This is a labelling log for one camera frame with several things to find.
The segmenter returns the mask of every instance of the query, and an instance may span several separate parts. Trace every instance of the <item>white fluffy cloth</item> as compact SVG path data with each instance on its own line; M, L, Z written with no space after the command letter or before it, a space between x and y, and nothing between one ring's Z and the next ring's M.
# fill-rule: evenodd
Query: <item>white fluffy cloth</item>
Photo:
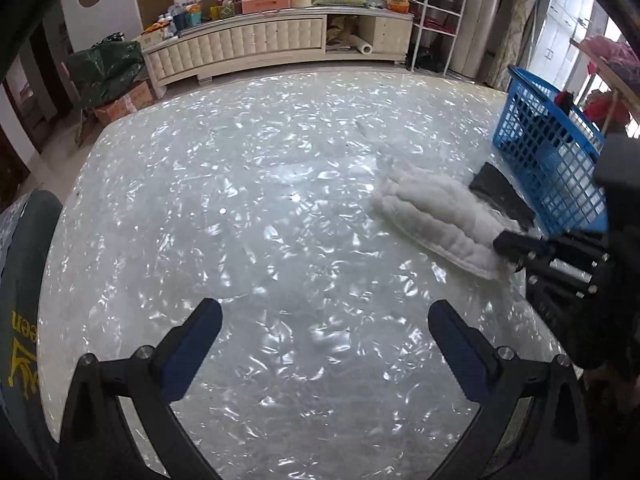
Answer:
M373 195L374 208L423 247L488 280L508 264L494 251L494 239L518 223L481 203L450 176L419 168L392 170Z

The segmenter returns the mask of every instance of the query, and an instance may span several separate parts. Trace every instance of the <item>pearlescent table surface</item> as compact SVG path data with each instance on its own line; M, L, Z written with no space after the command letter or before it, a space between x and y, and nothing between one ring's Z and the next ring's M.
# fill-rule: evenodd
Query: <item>pearlescent table surface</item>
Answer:
M504 94L395 72L269 76L110 124L66 202L40 299L38 363L57 438L85 352L156 345L201 298L222 331L183 400L225 479L417 478L476 412L427 327L448 299L493 344L558 346L514 292L422 250L371 211L392 164L466 184ZM129 404L146 462L162 466Z

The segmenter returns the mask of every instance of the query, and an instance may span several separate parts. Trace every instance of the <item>green plastic bag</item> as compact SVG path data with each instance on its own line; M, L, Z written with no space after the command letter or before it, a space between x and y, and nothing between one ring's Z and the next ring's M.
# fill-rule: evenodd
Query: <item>green plastic bag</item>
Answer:
M105 41L71 54L66 62L82 108L95 108L122 97L144 66L137 41Z

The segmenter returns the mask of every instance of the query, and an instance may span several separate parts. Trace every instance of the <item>blue plastic basket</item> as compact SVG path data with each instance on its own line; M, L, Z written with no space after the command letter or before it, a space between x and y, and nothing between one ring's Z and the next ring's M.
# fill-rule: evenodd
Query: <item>blue plastic basket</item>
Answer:
M567 116L554 102L559 90L519 68L494 134L543 228L605 231L604 193L593 170L604 138L577 107Z

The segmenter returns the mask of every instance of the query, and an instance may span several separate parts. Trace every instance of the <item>paper roll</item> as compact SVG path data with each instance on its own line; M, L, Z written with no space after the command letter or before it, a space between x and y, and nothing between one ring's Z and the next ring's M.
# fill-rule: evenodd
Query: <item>paper roll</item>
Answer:
M369 43L353 34L348 37L347 43L357 48L363 54L371 54L373 52L373 47Z

